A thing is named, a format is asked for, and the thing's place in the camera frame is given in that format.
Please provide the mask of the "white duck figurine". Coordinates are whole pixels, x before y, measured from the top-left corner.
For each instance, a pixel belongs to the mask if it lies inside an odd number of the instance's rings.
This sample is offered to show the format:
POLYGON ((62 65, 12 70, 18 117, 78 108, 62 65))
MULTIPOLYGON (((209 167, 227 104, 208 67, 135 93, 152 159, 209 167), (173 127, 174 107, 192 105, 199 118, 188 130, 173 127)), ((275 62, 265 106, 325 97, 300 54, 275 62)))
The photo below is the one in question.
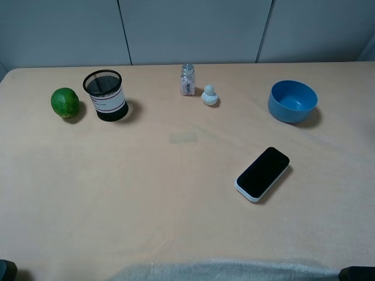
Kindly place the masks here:
POLYGON ((204 91, 201 94, 201 99, 204 104, 208 106, 213 106, 219 100, 219 96, 215 93, 214 87, 212 85, 206 85, 204 91))

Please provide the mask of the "black object bottom right corner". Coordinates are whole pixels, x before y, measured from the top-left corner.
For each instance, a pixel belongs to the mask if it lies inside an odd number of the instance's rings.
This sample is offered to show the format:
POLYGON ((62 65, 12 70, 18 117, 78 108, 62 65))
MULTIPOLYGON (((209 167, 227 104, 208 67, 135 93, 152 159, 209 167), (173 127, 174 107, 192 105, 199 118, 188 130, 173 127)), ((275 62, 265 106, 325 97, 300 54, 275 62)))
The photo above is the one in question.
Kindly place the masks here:
POLYGON ((375 267, 351 266, 339 272, 339 281, 375 281, 375 267))

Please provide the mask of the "black object corner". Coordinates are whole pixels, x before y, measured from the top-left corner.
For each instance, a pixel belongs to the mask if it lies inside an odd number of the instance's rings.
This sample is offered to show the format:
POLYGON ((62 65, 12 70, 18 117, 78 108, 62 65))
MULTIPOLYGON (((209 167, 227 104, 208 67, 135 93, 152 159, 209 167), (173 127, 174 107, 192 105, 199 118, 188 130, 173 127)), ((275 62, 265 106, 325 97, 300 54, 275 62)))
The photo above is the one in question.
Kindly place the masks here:
POLYGON ((339 272, 339 281, 375 281, 375 267, 351 266, 339 272))
POLYGON ((0 281, 14 281, 18 272, 17 266, 7 260, 0 260, 0 281))

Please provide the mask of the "black object bottom left corner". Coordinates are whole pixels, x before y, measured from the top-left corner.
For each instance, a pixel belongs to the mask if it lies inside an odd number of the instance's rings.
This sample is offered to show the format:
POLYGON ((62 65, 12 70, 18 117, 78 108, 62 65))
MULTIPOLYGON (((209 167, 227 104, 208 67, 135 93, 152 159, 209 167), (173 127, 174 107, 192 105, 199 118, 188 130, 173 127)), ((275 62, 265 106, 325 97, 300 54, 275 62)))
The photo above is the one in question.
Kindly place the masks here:
POLYGON ((0 260, 0 281, 14 281, 18 272, 17 266, 7 260, 0 260))

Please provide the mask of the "clear bottle with silver cap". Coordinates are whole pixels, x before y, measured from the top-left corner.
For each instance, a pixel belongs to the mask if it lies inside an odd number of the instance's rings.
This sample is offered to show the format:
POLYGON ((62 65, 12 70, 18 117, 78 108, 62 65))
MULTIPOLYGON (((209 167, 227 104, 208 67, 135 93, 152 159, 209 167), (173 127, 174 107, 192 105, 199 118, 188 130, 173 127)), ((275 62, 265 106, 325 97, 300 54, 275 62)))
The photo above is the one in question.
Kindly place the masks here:
POLYGON ((195 95, 196 78, 195 68, 192 64, 184 64, 182 66, 180 76, 180 93, 184 96, 195 95))

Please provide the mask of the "black phone white case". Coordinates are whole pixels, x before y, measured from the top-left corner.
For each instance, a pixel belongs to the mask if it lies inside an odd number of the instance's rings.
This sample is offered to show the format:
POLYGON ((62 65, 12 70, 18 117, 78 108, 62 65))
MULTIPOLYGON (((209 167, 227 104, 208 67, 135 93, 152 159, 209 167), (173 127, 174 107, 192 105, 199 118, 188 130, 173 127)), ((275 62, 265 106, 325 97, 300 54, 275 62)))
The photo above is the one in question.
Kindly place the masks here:
POLYGON ((241 175, 234 186, 248 201, 256 203, 284 175, 290 159, 274 147, 268 147, 241 175))

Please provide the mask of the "black mesh pencil holder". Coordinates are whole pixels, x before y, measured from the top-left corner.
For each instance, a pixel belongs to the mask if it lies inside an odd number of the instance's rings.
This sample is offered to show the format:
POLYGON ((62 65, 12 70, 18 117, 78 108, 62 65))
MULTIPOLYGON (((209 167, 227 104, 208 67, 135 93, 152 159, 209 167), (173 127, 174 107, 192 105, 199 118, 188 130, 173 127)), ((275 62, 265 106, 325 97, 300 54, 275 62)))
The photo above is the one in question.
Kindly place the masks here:
POLYGON ((122 119, 128 113, 128 104, 122 89, 122 77, 115 70, 97 70, 83 81, 97 116, 106 122, 122 119))

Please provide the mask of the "blue bowl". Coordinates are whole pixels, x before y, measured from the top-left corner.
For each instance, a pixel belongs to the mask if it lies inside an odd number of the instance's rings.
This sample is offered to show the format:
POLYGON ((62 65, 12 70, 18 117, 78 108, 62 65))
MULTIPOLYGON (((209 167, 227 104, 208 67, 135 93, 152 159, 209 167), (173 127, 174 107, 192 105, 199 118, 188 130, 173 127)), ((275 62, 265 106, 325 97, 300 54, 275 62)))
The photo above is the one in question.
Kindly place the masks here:
POLYGON ((318 104, 318 96, 308 85, 283 80, 275 83, 268 98, 268 110, 277 120, 289 124, 307 120, 318 104))

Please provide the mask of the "green lime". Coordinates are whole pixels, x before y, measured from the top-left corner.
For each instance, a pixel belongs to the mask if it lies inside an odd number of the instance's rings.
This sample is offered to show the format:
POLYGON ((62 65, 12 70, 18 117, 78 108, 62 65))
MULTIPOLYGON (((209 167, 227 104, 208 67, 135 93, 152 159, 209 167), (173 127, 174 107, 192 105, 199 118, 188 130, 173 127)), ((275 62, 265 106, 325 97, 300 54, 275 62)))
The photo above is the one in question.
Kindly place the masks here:
POLYGON ((75 117, 80 110, 80 101, 71 88, 57 89, 50 99, 52 109, 61 118, 75 117))

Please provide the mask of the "grey cloth at table edge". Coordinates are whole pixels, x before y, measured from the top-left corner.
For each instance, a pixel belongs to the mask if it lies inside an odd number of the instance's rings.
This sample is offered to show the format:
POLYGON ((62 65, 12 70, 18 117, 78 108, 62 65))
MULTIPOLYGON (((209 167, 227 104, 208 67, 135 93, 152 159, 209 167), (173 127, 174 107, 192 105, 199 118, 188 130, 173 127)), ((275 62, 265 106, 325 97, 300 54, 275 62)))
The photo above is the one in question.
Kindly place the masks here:
POLYGON ((110 280, 338 280, 339 271, 323 266, 279 261, 149 263, 126 267, 110 280))

